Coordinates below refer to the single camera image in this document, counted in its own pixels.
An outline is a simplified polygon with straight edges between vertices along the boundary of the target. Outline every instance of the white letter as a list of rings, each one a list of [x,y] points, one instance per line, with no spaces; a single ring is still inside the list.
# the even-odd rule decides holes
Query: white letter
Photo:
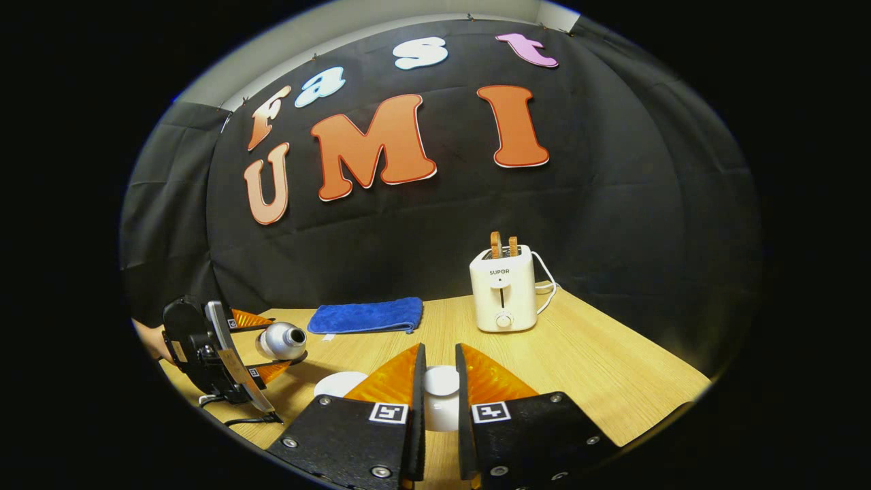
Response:
[[[405,57],[396,60],[396,67],[411,70],[418,66],[435,65],[448,57],[448,50],[442,48],[444,39],[424,37],[406,41],[393,49],[393,56]]]
[[[294,105],[303,107],[314,102],[319,97],[326,97],[341,89],[345,80],[341,77],[342,68],[336,66],[313,76],[302,86],[302,93],[296,98]]]

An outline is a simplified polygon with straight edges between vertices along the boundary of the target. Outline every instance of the orange letter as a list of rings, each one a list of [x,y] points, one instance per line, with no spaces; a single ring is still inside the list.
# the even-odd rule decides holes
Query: orange letter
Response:
[[[537,167],[550,160],[550,155],[538,144],[536,130],[526,101],[532,92],[512,85],[491,85],[478,89],[478,97],[490,102],[499,149],[493,161],[500,167]]]
[[[289,93],[290,85],[285,85],[283,89],[279,90],[278,93],[270,97],[269,100],[254,111],[254,114],[251,116],[251,119],[254,119],[254,131],[251,134],[251,142],[248,143],[249,152],[259,145],[267,134],[272,131],[268,121],[278,116],[278,111],[281,109],[281,101],[279,99],[287,97]]]
[[[345,114],[336,114],[312,127],[312,136],[321,142],[321,167],[324,185],[318,192],[322,201],[351,194],[353,185],[341,173],[344,162],[364,188],[372,187],[375,167],[384,150],[381,180],[394,185],[428,179],[436,174],[436,163],[423,152],[417,129],[420,95],[400,95],[387,99],[375,109],[369,131],[363,134]]]
[[[273,166],[273,180],[275,180],[275,199],[272,204],[263,201],[263,186],[260,184],[263,160],[257,160],[245,169],[248,205],[251,207],[251,215],[261,225],[275,223],[287,210],[287,170],[284,168],[284,157],[289,148],[288,143],[281,143],[269,152],[268,159]]]

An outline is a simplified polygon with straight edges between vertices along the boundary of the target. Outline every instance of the white toaster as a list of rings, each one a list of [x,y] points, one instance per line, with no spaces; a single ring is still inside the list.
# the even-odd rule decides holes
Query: white toaster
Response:
[[[532,253],[517,245],[517,255],[492,258],[488,248],[469,264],[478,328],[488,332],[519,331],[536,324],[535,270]]]

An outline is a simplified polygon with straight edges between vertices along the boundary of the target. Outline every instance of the screw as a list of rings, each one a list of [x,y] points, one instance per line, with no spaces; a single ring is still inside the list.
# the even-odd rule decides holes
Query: screw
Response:
[[[387,478],[392,473],[390,472],[390,470],[388,470],[384,466],[376,466],[376,467],[372,468],[372,474],[378,478]]]

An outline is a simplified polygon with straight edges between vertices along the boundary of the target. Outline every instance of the toaster knob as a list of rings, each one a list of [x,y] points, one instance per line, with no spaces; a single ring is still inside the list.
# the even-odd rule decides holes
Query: toaster knob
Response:
[[[507,313],[500,313],[496,315],[496,325],[499,325],[500,328],[508,328],[511,326],[511,316]]]

